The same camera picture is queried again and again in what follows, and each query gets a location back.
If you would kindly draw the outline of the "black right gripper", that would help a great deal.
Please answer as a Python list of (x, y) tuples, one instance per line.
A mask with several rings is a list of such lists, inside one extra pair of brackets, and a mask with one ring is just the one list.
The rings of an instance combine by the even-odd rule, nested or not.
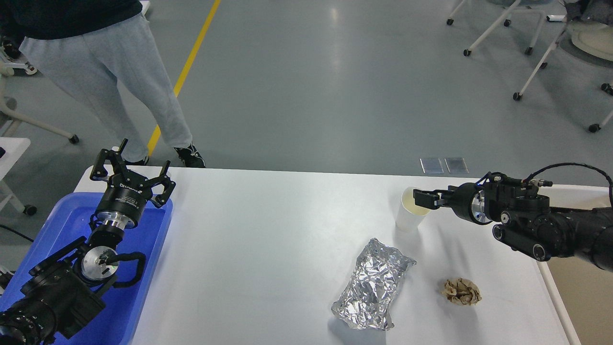
[(459, 218), (477, 225), (492, 223), (492, 219), (486, 215), (483, 188), (476, 183), (464, 183), (460, 186), (450, 185), (447, 190), (414, 189), (413, 197), (415, 205), (425, 209), (437, 210), (441, 207), (448, 207)]

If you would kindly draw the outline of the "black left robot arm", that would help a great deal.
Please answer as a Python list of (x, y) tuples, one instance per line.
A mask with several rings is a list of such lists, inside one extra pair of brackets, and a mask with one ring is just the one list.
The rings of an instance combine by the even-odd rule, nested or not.
[(110, 288), (130, 288), (144, 277), (147, 255), (118, 253), (125, 230), (135, 229), (147, 203), (158, 209), (170, 201), (176, 183), (166, 161), (156, 177), (130, 170), (117, 149), (102, 149), (90, 179), (106, 189), (89, 220), (90, 236), (78, 237), (29, 270), (22, 299), (1, 312), (3, 345), (50, 345), (56, 334), (72, 338), (105, 308)]

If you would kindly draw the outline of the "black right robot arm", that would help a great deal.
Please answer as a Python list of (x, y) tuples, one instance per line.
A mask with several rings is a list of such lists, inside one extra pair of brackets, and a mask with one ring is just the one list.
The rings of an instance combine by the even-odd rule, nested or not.
[(493, 223), (492, 234), (539, 262), (577, 257), (604, 271), (613, 270), (613, 212), (611, 207), (573, 209), (554, 207), (539, 188), (552, 186), (538, 179), (544, 168), (525, 179), (488, 172), (475, 183), (447, 189), (412, 192), (417, 206), (451, 208), (461, 219), (477, 225)]

